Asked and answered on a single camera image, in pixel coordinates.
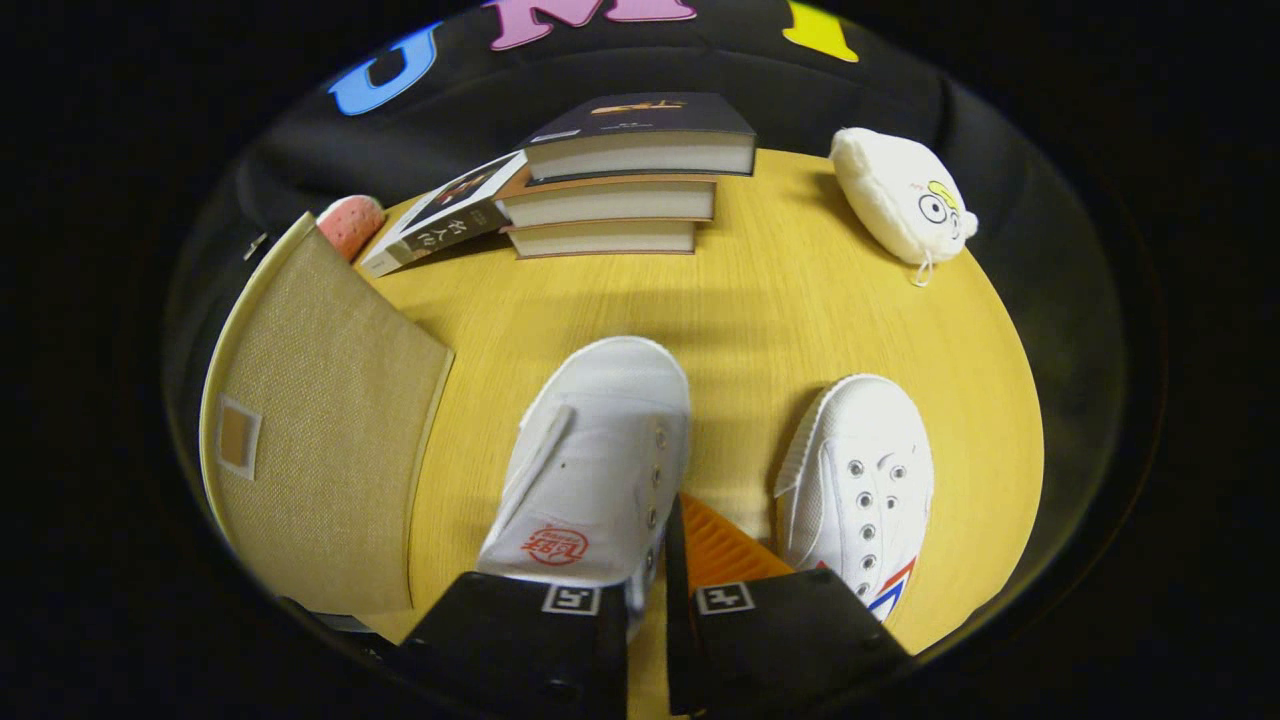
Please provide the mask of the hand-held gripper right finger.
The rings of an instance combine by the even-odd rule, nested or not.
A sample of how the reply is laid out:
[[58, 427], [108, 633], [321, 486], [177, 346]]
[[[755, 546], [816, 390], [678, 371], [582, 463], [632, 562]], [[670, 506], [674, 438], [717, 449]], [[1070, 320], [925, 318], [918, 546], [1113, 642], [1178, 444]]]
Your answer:
[[792, 570], [687, 493], [666, 534], [666, 656], [689, 719], [828, 717], [913, 669], [829, 569]]

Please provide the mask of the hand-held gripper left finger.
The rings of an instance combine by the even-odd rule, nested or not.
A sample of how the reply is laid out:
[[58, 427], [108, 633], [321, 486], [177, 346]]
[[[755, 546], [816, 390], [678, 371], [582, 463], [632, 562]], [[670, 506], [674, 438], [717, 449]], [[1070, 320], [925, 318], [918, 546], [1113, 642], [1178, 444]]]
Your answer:
[[621, 584], [461, 574], [407, 635], [420, 680], [492, 719], [625, 719], [628, 607]]

